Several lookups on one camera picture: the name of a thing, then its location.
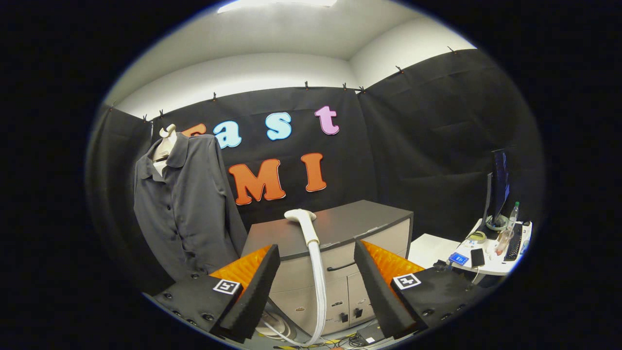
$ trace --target letter cutout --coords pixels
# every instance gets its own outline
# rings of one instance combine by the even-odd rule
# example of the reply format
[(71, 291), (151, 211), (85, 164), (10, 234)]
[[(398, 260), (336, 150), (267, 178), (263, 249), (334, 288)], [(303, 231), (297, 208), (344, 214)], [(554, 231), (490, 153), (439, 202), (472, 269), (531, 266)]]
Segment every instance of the letter cutout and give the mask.
[(322, 180), (322, 169), (320, 160), (324, 156), (321, 153), (309, 153), (300, 157), (300, 160), (307, 166), (307, 192), (321, 191), (326, 188), (326, 183)]
[(257, 177), (253, 175), (246, 164), (230, 167), (229, 173), (235, 178), (235, 187), (238, 192), (235, 204), (239, 206), (250, 204), (253, 200), (248, 196), (248, 193), (252, 194), (256, 201), (261, 201), (264, 188), (266, 188), (264, 198), (267, 201), (285, 197), (285, 191), (281, 189), (281, 182), (279, 181), (279, 165), (281, 165), (281, 161), (278, 159), (263, 161)]
[(267, 131), (268, 138), (272, 141), (283, 140), (292, 134), (292, 126), (289, 124), (292, 117), (286, 112), (272, 113), (266, 117), (266, 126), (271, 130)]
[(197, 124), (191, 127), (190, 129), (183, 130), (182, 134), (187, 137), (192, 137), (195, 135), (205, 134), (206, 132), (207, 132), (207, 128), (205, 127), (205, 124), (200, 123), (200, 124)]
[(223, 121), (214, 127), (213, 132), (220, 148), (236, 147), (242, 142), (242, 138), (239, 137), (239, 127), (235, 121)]
[(339, 132), (339, 126), (333, 125), (332, 117), (337, 116), (337, 112), (331, 111), (330, 107), (324, 106), (315, 111), (315, 116), (320, 117), (320, 126), (326, 135), (334, 135)]

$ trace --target dresser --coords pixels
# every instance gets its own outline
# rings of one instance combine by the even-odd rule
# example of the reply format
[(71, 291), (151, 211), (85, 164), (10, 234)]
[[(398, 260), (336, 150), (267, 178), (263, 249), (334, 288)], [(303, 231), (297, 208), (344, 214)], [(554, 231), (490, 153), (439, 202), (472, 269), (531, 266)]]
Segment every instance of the dresser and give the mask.
[[(374, 318), (363, 279), (354, 263), (354, 242), (363, 239), (407, 257), (413, 213), (370, 201), (358, 201), (315, 213), (326, 279), (327, 316), (322, 335)], [(307, 334), (315, 329), (315, 283), (302, 229), (286, 219), (251, 226), (243, 255), (278, 244), (281, 265), (269, 299), (280, 314)]]

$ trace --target pink letter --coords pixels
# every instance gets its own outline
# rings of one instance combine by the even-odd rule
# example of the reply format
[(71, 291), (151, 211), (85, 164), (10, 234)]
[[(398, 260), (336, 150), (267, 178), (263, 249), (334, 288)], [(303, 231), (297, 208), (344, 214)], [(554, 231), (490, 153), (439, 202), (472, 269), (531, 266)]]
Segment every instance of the pink letter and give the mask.
[(337, 116), (337, 112), (331, 111), (328, 106), (324, 106), (315, 111), (315, 116), (320, 117), (320, 126), (326, 135), (334, 135), (339, 132), (339, 126), (333, 125), (333, 116)]

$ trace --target white handle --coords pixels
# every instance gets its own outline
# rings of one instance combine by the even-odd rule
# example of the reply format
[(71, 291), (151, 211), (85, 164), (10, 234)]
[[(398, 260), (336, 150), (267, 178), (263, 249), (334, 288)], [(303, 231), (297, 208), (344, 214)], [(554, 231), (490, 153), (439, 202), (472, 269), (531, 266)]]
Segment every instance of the white handle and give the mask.
[(160, 129), (160, 137), (162, 138), (167, 138), (170, 136), (170, 134), (175, 131), (175, 124), (171, 124), (169, 125), (168, 128), (166, 128), (166, 130), (164, 130), (164, 128)]
[(316, 241), (318, 244), (320, 243), (320, 239), (317, 238), (315, 228), (311, 223), (311, 221), (316, 218), (314, 213), (304, 209), (294, 209), (285, 212), (285, 218), (300, 224), (300, 228), (302, 228), (302, 235), (305, 237), (307, 245), (313, 241)]

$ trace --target shirt collar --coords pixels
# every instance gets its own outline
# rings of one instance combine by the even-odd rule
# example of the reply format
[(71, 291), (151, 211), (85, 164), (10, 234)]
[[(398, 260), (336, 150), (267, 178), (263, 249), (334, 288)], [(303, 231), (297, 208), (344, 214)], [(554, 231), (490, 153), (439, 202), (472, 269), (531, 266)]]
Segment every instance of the shirt collar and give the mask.
[[(188, 136), (185, 136), (182, 133), (177, 134), (177, 141), (173, 145), (173, 149), (170, 150), (169, 158), (166, 160), (166, 165), (172, 168), (181, 168), (186, 163), (186, 157), (188, 156)], [(154, 167), (154, 162), (151, 159), (151, 156), (156, 151), (156, 147), (161, 144), (162, 139), (157, 140), (147, 151), (145, 155), (143, 155), (139, 161), (139, 175), (141, 179), (147, 179), (154, 174), (159, 175)]]

